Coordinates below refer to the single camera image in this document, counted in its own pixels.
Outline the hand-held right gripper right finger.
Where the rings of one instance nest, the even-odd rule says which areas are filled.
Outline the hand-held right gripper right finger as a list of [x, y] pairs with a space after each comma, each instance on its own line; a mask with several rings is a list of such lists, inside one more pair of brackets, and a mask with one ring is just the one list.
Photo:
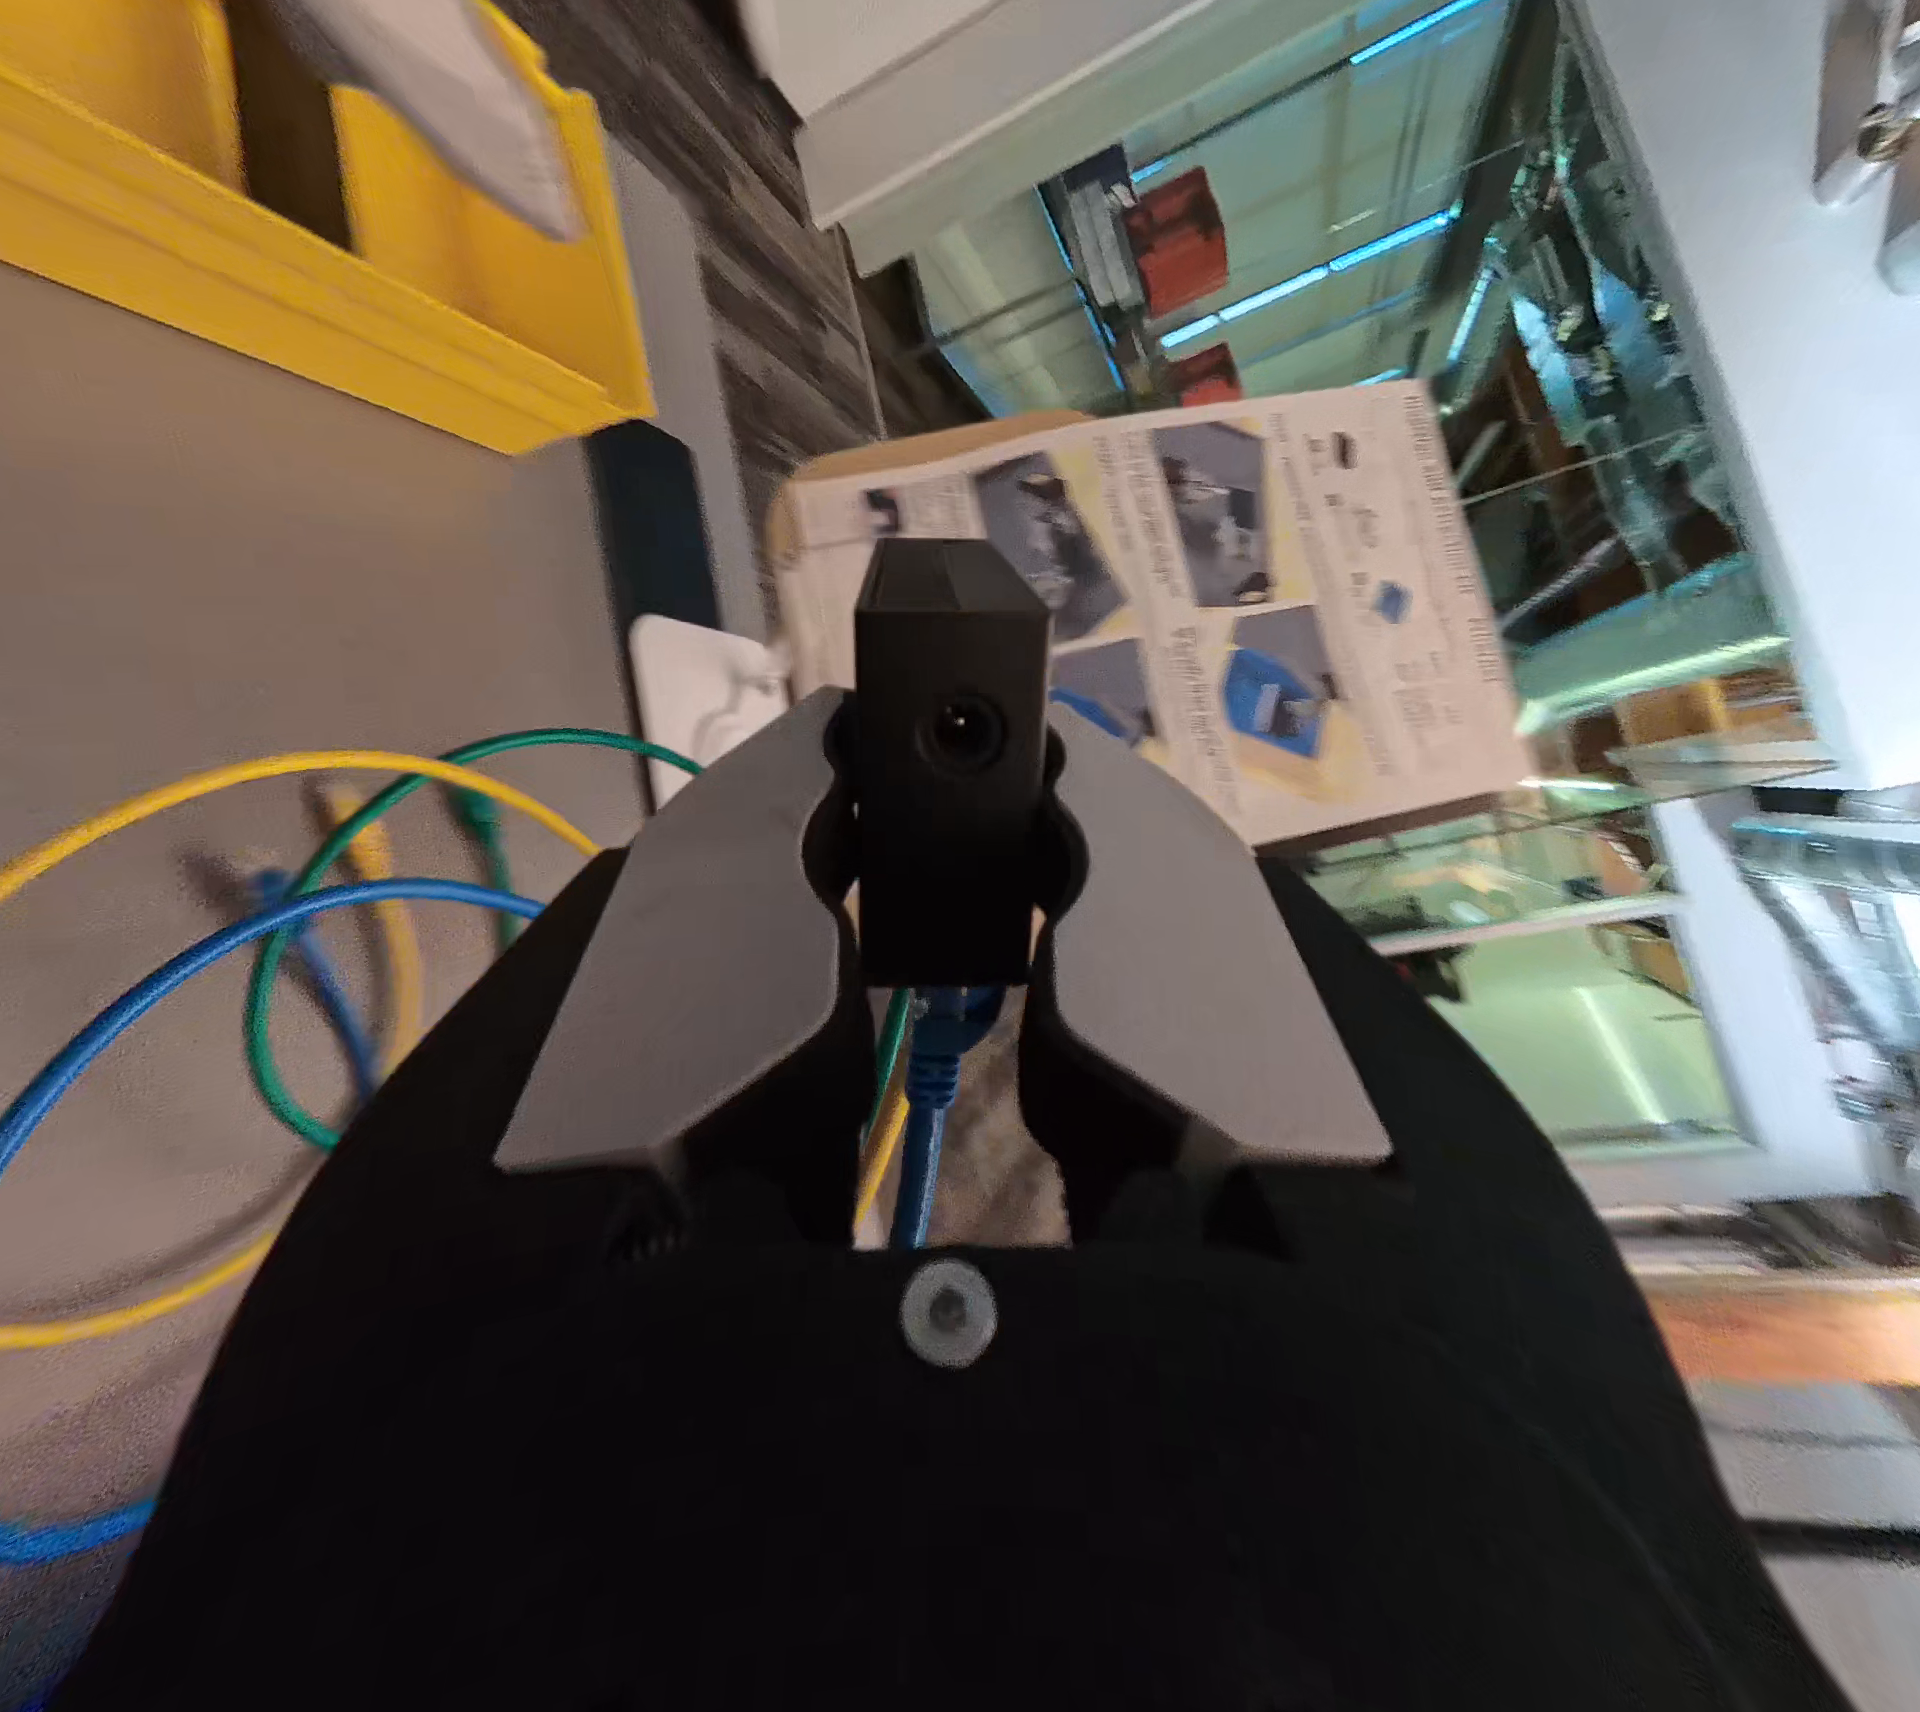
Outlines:
[[1090, 1246], [1139, 1178], [1378, 1171], [1388, 1129], [1254, 851], [1180, 778], [1046, 707], [1024, 1122]]

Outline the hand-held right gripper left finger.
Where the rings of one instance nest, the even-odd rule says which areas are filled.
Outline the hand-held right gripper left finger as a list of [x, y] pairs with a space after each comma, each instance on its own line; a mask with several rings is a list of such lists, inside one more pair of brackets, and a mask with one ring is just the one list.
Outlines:
[[749, 1174], [848, 1246], [876, 1025], [848, 917], [852, 689], [745, 739], [629, 846], [495, 1149], [500, 1171]]

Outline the black ethernet switch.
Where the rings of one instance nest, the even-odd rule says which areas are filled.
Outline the black ethernet switch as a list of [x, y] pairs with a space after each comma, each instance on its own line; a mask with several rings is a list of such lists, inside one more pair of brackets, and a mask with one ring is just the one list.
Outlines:
[[848, 777], [867, 974], [1010, 989], [1034, 949], [1049, 608], [987, 540], [880, 540]]

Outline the yellow plastic bin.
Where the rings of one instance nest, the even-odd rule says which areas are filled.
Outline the yellow plastic bin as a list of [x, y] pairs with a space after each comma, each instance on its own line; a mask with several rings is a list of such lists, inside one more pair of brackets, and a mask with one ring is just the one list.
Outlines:
[[6, 0], [6, 268], [500, 454], [656, 410], [605, 126], [479, 0], [583, 233], [466, 186], [295, 0]]

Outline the white stand base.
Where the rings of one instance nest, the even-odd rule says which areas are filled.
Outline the white stand base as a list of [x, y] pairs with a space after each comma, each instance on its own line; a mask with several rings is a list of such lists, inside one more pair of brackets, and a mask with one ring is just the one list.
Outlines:
[[629, 668], [639, 735], [659, 746], [644, 762], [656, 809], [693, 778], [668, 753], [707, 772], [792, 702], [792, 653], [785, 641], [768, 645], [684, 619], [635, 619]]

